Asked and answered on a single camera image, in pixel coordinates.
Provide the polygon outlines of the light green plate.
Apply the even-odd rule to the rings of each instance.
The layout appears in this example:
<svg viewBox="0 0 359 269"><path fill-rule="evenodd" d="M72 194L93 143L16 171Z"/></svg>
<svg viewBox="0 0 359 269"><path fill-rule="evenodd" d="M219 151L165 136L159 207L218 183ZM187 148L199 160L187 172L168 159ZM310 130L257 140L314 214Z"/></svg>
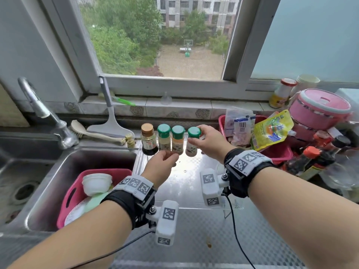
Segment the light green plate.
<svg viewBox="0 0 359 269"><path fill-rule="evenodd" d="M105 193L99 193L99 194L92 196L89 199L88 203L85 205L83 214L96 208L108 194L109 194L109 192L105 192Z"/></svg>

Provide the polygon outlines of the stack of white paper cups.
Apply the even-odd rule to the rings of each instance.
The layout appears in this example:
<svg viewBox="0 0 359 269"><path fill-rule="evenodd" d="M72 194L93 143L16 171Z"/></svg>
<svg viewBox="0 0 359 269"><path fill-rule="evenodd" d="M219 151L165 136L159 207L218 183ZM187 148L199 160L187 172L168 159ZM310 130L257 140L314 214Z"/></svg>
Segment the stack of white paper cups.
<svg viewBox="0 0 359 269"><path fill-rule="evenodd" d="M293 88L293 94L305 89L315 89L321 80L313 75L301 74L296 79L297 85Z"/></svg>

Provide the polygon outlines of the person's right forearm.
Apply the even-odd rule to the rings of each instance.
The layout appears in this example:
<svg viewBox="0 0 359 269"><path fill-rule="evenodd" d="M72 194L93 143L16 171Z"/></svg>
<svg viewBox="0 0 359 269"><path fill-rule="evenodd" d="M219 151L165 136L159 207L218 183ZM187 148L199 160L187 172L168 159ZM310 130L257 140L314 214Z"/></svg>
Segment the person's right forearm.
<svg viewBox="0 0 359 269"><path fill-rule="evenodd" d="M251 176L249 198L308 269L359 269L359 204L274 167Z"/></svg>

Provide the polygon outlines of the green-lidded spice jar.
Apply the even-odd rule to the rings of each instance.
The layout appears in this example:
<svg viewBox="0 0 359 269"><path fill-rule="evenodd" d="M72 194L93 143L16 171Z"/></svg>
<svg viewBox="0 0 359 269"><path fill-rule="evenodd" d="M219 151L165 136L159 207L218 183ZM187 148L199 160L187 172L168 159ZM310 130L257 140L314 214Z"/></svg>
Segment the green-lidded spice jar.
<svg viewBox="0 0 359 269"><path fill-rule="evenodd" d="M172 138L172 152L181 155L183 153L185 128L180 125L172 127L171 138Z"/></svg>
<svg viewBox="0 0 359 269"><path fill-rule="evenodd" d="M160 124L157 131L159 150L171 151L171 127L167 124Z"/></svg>
<svg viewBox="0 0 359 269"><path fill-rule="evenodd" d="M197 154L197 146L191 144L188 139L199 139L201 136L201 129L198 127L190 127L187 131L188 137L187 137L187 144L186 144L186 155L189 157L194 157Z"/></svg>

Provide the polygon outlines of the red-capped bottle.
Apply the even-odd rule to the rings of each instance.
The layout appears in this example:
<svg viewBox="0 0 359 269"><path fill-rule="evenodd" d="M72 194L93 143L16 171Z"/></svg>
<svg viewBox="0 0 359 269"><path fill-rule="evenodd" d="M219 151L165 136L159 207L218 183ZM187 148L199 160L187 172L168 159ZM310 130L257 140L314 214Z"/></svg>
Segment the red-capped bottle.
<svg viewBox="0 0 359 269"><path fill-rule="evenodd" d="M327 131L319 130L313 135L312 146L321 149L330 144L333 140L334 138Z"/></svg>

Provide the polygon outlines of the person's left hand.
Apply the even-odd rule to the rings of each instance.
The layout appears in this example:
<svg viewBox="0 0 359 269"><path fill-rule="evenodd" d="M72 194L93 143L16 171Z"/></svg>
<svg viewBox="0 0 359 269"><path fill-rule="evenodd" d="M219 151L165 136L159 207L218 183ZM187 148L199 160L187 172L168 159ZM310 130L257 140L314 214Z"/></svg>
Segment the person's left hand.
<svg viewBox="0 0 359 269"><path fill-rule="evenodd" d="M141 176L153 183L153 187L158 188L168 179L173 166L176 163L167 163L167 153L174 153L172 151L161 150L157 152L147 162Z"/></svg>

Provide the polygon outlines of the green toothbrush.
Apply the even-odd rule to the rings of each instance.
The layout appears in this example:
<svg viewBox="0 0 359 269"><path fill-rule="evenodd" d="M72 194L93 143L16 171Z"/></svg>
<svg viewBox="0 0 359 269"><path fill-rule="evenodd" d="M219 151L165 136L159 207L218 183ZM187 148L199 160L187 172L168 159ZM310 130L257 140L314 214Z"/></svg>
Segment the green toothbrush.
<svg viewBox="0 0 359 269"><path fill-rule="evenodd" d="M98 97L99 98L104 98L105 99L105 95L103 93L99 93L98 94ZM129 105L129 106L136 106L136 104L128 101L128 100L125 100L125 99L121 99L119 97L117 97L115 94L113 93L110 93L110 98L111 98L111 101L114 100L115 102L117 103L121 103L121 104L124 104L124 105Z"/></svg>

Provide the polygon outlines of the grey squeegee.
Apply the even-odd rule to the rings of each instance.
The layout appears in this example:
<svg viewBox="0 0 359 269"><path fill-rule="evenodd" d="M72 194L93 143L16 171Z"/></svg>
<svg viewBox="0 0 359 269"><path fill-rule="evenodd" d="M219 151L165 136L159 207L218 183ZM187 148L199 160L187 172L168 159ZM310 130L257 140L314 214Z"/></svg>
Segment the grey squeegee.
<svg viewBox="0 0 359 269"><path fill-rule="evenodd" d="M102 93L104 94L105 102L107 105L109 117L104 124L89 126L87 128L87 132L103 134L115 138L125 138L127 135L130 135L131 137L134 138L135 135L133 131L123 128L118 124L116 120L112 97L110 95L110 90L106 78L104 76L99 76L99 80L100 80L101 90Z"/></svg>

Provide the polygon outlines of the yellow seasoning pouch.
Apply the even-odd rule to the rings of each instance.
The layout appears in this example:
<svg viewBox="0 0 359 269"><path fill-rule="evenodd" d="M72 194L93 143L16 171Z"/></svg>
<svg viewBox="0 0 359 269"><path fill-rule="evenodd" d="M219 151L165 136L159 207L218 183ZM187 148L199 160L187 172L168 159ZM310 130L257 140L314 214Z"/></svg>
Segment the yellow seasoning pouch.
<svg viewBox="0 0 359 269"><path fill-rule="evenodd" d="M268 147L285 141L287 136L295 136L294 122L289 110L283 110L254 125L251 148L261 152Z"/></svg>

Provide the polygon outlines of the chrome faucet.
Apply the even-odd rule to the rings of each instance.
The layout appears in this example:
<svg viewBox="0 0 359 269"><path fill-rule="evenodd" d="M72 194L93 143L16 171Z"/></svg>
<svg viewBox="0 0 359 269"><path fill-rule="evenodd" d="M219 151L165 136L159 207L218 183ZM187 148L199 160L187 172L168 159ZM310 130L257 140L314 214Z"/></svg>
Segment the chrome faucet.
<svg viewBox="0 0 359 269"><path fill-rule="evenodd" d="M33 85L25 77L19 77L18 84L37 117L42 119L50 117L54 121L55 128L52 133L57 137L60 148L66 150L78 145L79 138L77 135L67 127L65 121L61 120L55 112L43 103L36 94Z"/></svg>

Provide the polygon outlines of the red plastic basket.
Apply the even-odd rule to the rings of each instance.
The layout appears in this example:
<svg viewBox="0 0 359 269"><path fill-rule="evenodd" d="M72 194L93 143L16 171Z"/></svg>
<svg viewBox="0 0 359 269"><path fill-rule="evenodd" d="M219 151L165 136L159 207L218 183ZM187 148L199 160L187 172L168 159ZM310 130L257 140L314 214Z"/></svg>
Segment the red plastic basket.
<svg viewBox="0 0 359 269"><path fill-rule="evenodd" d="M263 115L256 115L255 123L265 120L267 117ZM219 131L225 136L224 125L225 125L225 115L218 117ZM262 151L264 155L271 158L273 163L278 165L287 160L290 160L293 157L293 152L288 144L285 142L274 144L268 147L266 150Z"/></svg>

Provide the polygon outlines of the pink lidded pot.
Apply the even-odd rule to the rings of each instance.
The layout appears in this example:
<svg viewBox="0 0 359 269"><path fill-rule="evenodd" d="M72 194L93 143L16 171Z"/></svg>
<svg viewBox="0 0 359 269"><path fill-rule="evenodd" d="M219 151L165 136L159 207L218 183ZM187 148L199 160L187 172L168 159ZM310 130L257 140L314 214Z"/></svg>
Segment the pink lidded pot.
<svg viewBox="0 0 359 269"><path fill-rule="evenodd" d="M292 97L288 110L294 122L295 138L311 141L317 131L326 131L343 122L351 114L352 107L337 94L305 89Z"/></svg>

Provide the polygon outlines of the pink plastic basin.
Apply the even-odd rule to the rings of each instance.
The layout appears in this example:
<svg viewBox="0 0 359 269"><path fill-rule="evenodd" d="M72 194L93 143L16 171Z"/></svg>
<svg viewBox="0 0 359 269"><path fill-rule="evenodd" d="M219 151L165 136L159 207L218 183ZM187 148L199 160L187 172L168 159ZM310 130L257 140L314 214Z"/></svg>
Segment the pink plastic basin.
<svg viewBox="0 0 359 269"><path fill-rule="evenodd" d="M90 169L85 170L82 173L79 174L77 179L74 181L72 186L67 191L62 205L60 209L60 213L57 219L57 228L61 229L64 227L65 218L68 216L68 214L71 212L71 210L78 205L81 201L83 201L85 198L89 197L87 196L83 191L83 185L82 180L83 177L89 174L94 173L105 173L112 176L112 185L109 189L109 192L114 188L114 186L122 183L122 181L128 177L132 176L132 171L129 169L124 168L103 168L103 169Z"/></svg>

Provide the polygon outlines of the white bowl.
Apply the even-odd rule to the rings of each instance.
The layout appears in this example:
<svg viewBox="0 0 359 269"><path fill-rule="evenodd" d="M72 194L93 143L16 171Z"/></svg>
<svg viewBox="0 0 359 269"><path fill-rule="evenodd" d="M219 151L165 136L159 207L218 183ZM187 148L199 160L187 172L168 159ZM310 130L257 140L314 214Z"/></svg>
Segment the white bowl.
<svg viewBox="0 0 359 269"><path fill-rule="evenodd" d="M92 197L96 194L108 192L112 185L112 176L105 173L94 173L83 177L84 193Z"/></svg>

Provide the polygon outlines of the black-capped sauce bottle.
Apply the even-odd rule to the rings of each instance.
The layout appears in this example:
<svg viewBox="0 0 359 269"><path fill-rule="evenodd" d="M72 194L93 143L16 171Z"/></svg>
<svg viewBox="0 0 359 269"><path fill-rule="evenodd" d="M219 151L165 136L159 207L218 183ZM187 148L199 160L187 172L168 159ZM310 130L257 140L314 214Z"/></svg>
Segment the black-capped sauce bottle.
<svg viewBox="0 0 359 269"><path fill-rule="evenodd" d="M319 174L327 167L335 163L335 155L343 148L351 144L349 138L344 135L336 136L333 141L319 148L320 155L311 160L299 177L305 181L310 180L313 176Z"/></svg>

